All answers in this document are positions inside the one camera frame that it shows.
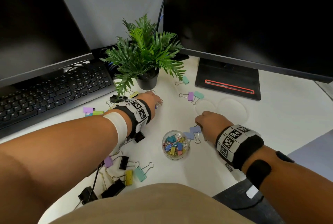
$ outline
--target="monitor screen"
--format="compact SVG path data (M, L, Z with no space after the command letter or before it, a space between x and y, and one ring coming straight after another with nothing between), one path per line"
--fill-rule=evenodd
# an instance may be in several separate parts
M24 77L26 72L50 72L55 68L45 67L77 57L83 61L89 53L63 0L0 0L0 86L13 76L38 76Z
M253 68L333 77L330 1L164 0L164 31L177 33L186 49Z

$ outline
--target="potted plant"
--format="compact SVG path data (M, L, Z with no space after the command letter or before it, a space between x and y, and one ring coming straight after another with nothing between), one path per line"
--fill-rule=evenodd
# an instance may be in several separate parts
M176 41L177 35L172 32L157 33L156 24L151 24L147 14L135 22L136 25L123 19L130 39L118 37L116 46L106 50L108 57L101 59L119 66L121 74L116 75L121 79L116 87L118 95L123 96L127 88L134 85L132 78L136 79L141 89L153 89L161 68L182 81L185 72L183 62L172 59L182 48L180 41Z

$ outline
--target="container of binder clips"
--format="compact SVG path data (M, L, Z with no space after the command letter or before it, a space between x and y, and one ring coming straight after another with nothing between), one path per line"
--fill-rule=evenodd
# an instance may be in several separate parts
M182 132L173 130L164 135L162 150L169 159L177 161L188 155L189 141Z

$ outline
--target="white desk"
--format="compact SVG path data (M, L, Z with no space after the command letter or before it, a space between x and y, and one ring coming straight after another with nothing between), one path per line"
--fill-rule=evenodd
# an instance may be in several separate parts
M261 101L254 101L194 87L198 58L190 57L189 60L184 61L184 66L187 70L185 75L190 80L187 85L181 84L176 87L174 84L176 79L165 74L163 70L160 71L154 90L164 100L163 105L156 111L154 120L143 130L146 138L139 143L130 142L121 148L130 160L140 161L141 167L149 162L155 165L147 173L146 180L140 183L135 178L133 185L125 188L124 191L148 184L171 182L185 184L209 196L214 196L237 182L207 142L202 141L201 144L192 142L189 156L179 161L171 161L162 153L161 140L164 134L170 130L188 131L189 127L194 125L194 119L197 116L195 106L186 99L179 98L179 93L198 90L205 95L204 99L216 106L225 97L239 101L245 106L249 115L244 126L258 131L267 146L285 154L289 154L333 128L333 102L313 81L259 71ZM137 84L132 90L142 92ZM84 106L106 111L109 107L105 102L110 96L110 94L105 95ZM81 118L84 116L82 107L79 106L5 137L0 142L59 122ZM124 171L118 169L119 162L120 158L108 169L112 176L124 174ZM94 176L85 178L60 198L47 210L39 223L48 223L74 209L79 202L77 195L83 188L92 186ZM102 191L102 179L98 176L95 193L99 195Z

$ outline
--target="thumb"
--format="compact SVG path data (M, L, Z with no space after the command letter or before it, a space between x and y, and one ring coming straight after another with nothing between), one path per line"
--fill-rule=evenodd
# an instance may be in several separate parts
M203 120L204 120L204 116L202 115L199 115L195 118L195 123L197 123L198 125L200 125L202 127L202 124L203 124Z

